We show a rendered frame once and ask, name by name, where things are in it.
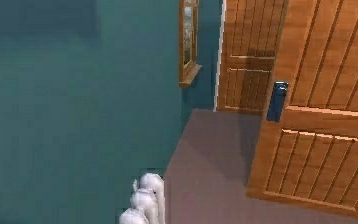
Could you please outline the wooden framed window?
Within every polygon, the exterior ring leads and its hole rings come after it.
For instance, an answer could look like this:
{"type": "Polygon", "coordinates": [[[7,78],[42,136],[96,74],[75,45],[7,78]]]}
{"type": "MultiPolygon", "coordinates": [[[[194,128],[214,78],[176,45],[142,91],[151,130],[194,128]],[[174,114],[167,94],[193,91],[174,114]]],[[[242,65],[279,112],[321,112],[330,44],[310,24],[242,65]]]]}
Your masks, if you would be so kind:
{"type": "Polygon", "coordinates": [[[179,0],[179,86],[189,87],[202,66],[197,60],[199,0],[179,0]]]}

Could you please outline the brown wooden panelled door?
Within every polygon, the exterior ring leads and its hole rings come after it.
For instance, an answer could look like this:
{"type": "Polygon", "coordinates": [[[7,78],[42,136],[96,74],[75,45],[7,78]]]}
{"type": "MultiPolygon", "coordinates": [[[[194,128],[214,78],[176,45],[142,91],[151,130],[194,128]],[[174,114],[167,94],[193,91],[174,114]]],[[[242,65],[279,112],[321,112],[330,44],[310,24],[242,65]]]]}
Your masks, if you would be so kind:
{"type": "Polygon", "coordinates": [[[226,0],[217,109],[263,112],[288,0],[226,0]]]}

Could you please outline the brown wooden room door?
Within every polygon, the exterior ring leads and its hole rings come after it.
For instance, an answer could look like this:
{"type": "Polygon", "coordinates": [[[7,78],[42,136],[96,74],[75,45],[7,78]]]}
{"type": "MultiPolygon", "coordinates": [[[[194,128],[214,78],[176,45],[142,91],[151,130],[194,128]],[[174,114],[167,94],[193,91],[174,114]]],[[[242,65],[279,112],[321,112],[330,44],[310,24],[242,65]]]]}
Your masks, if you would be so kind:
{"type": "Polygon", "coordinates": [[[288,0],[247,194],[358,219],[358,0],[288,0]]]}

